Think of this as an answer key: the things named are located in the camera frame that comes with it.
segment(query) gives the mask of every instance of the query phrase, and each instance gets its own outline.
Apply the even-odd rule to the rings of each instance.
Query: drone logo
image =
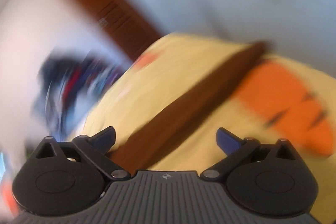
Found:
[[[171,175],[169,175],[169,174],[164,174],[164,175],[162,175],[162,177],[163,177],[164,179],[170,179],[170,178],[171,178]]]

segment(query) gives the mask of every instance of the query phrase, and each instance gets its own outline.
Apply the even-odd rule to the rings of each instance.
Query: brown strap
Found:
[[[232,94],[265,52],[266,44],[257,42],[233,55],[133,133],[124,145],[110,154],[110,159],[131,174],[157,163]]]

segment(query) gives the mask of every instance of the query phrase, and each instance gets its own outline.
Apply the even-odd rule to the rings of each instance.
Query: yellow fabric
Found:
[[[82,134],[92,136],[113,126],[117,132],[113,147],[116,149],[132,132],[243,47],[215,38],[184,34],[170,34],[161,38],[146,51],[157,53],[159,57],[142,69],[136,66],[130,68],[90,113]],[[275,55],[270,57],[298,75],[327,107],[330,120],[336,121],[334,78],[293,60]],[[225,127],[241,138],[253,136],[262,143],[274,143],[281,137],[278,132],[264,128],[263,122],[239,101],[231,99],[216,109],[179,148],[151,169],[201,172],[220,161],[225,154],[215,141],[219,127]],[[319,184],[319,195],[311,212],[319,221],[329,224],[336,219],[336,211],[333,210],[336,200],[336,156],[324,158],[307,151],[299,152]]]

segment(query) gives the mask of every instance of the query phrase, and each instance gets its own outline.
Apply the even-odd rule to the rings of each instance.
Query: red fabric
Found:
[[[66,102],[68,95],[71,91],[71,89],[73,88],[73,86],[75,85],[75,83],[78,81],[79,77],[81,74],[81,70],[80,69],[76,69],[73,74],[71,75],[70,79],[67,82],[67,85],[64,88],[64,92],[63,92],[63,96],[62,96],[62,101],[63,103]]]

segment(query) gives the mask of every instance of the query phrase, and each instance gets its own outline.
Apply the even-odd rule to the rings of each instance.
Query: ribbed gray surface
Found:
[[[318,222],[308,214],[291,219],[267,219],[256,216],[233,203],[220,184],[202,181],[196,172],[151,171],[139,171],[131,180],[112,183],[101,200],[80,213],[65,217],[39,217],[25,212],[13,221],[13,224],[70,223],[317,224]]]

